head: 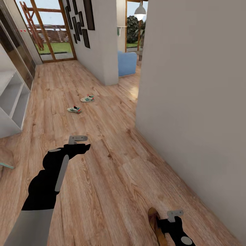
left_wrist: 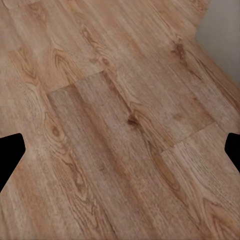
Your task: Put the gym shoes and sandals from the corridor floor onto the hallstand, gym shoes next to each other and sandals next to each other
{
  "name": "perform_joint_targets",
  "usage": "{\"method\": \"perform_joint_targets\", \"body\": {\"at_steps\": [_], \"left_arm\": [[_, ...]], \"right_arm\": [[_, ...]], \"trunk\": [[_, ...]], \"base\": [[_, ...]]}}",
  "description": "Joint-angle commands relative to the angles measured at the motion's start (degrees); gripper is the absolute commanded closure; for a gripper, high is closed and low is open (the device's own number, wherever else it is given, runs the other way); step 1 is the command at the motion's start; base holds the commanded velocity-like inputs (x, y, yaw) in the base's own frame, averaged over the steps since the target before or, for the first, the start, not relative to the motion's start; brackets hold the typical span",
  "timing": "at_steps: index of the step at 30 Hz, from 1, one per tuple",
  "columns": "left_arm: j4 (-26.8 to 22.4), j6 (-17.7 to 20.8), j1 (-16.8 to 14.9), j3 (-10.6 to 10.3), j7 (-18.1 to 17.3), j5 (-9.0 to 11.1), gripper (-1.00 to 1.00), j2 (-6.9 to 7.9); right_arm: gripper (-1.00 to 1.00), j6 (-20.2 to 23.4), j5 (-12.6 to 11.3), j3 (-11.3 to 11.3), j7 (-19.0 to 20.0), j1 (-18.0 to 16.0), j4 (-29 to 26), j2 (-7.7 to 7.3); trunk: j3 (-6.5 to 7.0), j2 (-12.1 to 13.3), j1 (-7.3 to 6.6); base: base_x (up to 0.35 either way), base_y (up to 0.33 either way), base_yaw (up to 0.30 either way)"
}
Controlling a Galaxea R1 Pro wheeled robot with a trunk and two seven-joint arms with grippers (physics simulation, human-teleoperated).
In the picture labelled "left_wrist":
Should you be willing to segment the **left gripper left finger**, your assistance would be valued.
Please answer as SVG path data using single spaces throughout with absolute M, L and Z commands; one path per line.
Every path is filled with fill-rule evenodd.
M 21 133 L 0 139 L 0 192 L 26 151 Z

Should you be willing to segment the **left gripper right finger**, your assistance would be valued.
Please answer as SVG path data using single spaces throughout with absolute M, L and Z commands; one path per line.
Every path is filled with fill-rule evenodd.
M 240 134 L 229 133 L 224 150 L 240 172 Z

